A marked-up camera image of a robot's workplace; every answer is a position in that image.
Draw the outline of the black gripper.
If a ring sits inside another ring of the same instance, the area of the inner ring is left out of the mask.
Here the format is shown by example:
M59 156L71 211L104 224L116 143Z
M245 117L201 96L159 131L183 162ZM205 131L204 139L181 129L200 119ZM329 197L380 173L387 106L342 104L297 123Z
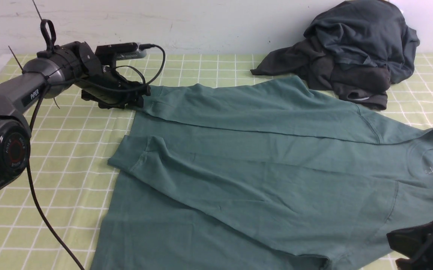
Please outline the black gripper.
M433 221L395 229L387 240L391 250L407 257L395 261L398 270L433 270Z
M146 51L151 44L141 44L139 49ZM144 96L151 96L151 87L143 74L134 71L141 81L131 81L118 72L118 66L102 65L91 49L80 51L83 73L75 84L82 89L81 98L95 101L101 109L124 109L127 105L142 107Z

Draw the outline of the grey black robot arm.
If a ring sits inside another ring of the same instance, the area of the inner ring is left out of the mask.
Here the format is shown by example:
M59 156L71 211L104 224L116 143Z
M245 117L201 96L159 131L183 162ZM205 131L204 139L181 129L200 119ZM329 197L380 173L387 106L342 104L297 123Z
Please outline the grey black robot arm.
M400 67L343 71L318 28L237 87L151 87L115 62L155 44L55 44L0 84L0 190L29 169L23 113L72 84L102 109L136 110L108 164L119 176L93 270L357 270L391 250L433 270L433 128L379 113Z

